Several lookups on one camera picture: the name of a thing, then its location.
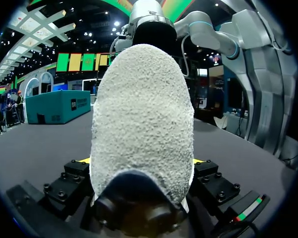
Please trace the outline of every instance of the gray table surface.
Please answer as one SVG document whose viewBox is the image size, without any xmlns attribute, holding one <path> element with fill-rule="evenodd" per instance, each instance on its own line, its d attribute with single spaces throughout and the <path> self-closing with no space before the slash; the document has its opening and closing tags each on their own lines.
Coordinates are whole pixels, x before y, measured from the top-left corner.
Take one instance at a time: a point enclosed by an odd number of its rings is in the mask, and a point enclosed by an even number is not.
<svg viewBox="0 0 298 238">
<path fill-rule="evenodd" d="M 270 196 L 270 202 L 254 221 L 261 229 L 283 202 L 295 177 L 295 171 L 260 147 L 197 119 L 194 156 L 218 164 L 226 179 L 241 185 L 241 195 L 255 190 Z"/>
<path fill-rule="evenodd" d="M 0 192 L 25 179 L 42 190 L 60 176 L 71 160 L 85 159 L 91 151 L 92 112 L 65 125 L 23 124 L 0 137 Z M 241 195 L 250 190 L 267 194 L 271 201 L 255 223 L 262 228 L 287 194 L 295 172 L 268 152 L 215 126 L 195 120 L 194 154 L 212 160 Z"/>
</svg>

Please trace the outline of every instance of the exhibition hall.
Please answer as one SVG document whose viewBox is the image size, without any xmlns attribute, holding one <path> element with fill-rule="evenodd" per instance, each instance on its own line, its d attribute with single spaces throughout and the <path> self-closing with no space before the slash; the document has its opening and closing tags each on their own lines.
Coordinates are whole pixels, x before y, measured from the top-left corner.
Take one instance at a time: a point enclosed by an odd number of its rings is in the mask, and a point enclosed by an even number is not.
<svg viewBox="0 0 298 238">
<path fill-rule="evenodd" d="M 14 4 L 0 28 L 12 229 L 265 237 L 298 176 L 298 58 L 264 1 Z"/>
</svg>

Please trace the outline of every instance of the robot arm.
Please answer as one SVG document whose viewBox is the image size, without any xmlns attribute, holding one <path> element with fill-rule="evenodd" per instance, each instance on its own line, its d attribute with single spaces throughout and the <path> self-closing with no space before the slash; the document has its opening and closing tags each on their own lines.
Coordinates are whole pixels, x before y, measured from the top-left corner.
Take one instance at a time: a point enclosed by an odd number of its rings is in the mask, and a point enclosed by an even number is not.
<svg viewBox="0 0 298 238">
<path fill-rule="evenodd" d="M 209 16 L 201 11 L 193 11 L 174 24 L 177 36 L 190 35 L 191 41 L 197 46 L 209 48 L 234 60 L 239 55 L 239 45 L 222 32 L 213 29 Z"/>
</svg>

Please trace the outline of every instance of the white foam object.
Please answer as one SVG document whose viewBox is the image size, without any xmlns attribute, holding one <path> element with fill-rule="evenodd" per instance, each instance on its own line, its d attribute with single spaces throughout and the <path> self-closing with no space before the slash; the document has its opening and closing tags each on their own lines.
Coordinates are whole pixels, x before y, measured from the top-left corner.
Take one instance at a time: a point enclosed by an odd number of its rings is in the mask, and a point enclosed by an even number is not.
<svg viewBox="0 0 298 238">
<path fill-rule="evenodd" d="M 193 178 L 193 116 L 185 79 L 171 56 L 151 45 L 120 53 L 94 104 L 90 176 L 95 199 L 116 175 L 138 170 L 178 206 Z"/>
</svg>

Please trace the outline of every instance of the bolt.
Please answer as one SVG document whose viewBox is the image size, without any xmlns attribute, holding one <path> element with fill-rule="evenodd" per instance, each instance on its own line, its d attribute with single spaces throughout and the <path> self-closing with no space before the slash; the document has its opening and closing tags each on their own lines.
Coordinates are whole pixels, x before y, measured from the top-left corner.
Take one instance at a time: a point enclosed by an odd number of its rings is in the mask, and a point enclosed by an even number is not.
<svg viewBox="0 0 298 238">
<path fill-rule="evenodd" d="M 173 224 L 173 225 L 172 225 L 172 228 L 173 228 L 173 229 L 177 229 L 178 227 L 179 227 L 179 224 Z"/>
<path fill-rule="evenodd" d="M 217 173 L 215 174 L 215 178 L 219 179 L 219 178 L 221 178 L 221 177 L 222 177 L 222 173 L 221 173 L 221 172 L 217 172 Z"/>
<path fill-rule="evenodd" d="M 103 224 L 104 226 L 107 225 L 107 221 L 106 220 L 101 220 L 99 223 Z"/>
<path fill-rule="evenodd" d="M 219 200 L 223 200 L 225 198 L 225 193 L 223 191 L 221 191 L 217 194 L 217 197 Z"/>
<path fill-rule="evenodd" d="M 16 200 L 16 201 L 15 201 L 15 204 L 16 204 L 16 206 L 18 206 L 18 207 L 19 207 L 19 206 L 21 205 L 21 202 L 20 202 L 20 200 Z"/>
<path fill-rule="evenodd" d="M 62 190 L 60 190 L 60 191 L 58 192 L 58 197 L 61 198 L 61 199 L 65 199 L 65 198 L 66 198 L 66 193 L 63 192 Z"/>
<path fill-rule="evenodd" d="M 51 186 L 50 186 L 49 183 L 45 183 L 45 184 L 44 184 L 44 190 L 45 190 L 45 192 L 48 192 L 48 191 L 51 190 Z"/>
<path fill-rule="evenodd" d="M 203 181 L 203 182 L 209 182 L 209 176 L 204 176 L 204 177 L 202 178 L 202 181 Z"/>
<path fill-rule="evenodd" d="M 77 175 L 75 175 L 75 176 L 73 177 L 73 179 L 74 179 L 76 182 L 80 181 L 80 177 L 77 176 Z"/>
<path fill-rule="evenodd" d="M 240 188 L 240 184 L 236 183 L 234 184 L 234 190 L 238 190 Z"/>
</svg>

